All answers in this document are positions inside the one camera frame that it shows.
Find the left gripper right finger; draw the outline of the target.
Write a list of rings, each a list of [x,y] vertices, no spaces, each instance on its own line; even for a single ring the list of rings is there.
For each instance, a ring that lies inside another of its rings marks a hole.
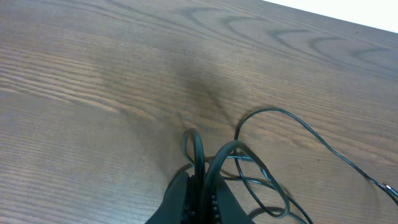
[[[211,216],[213,223],[254,224],[220,175],[216,178],[212,194]]]

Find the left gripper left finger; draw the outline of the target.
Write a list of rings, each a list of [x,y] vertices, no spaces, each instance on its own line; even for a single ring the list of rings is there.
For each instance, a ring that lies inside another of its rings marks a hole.
[[[189,224],[196,216],[196,177],[179,174],[146,224]]]

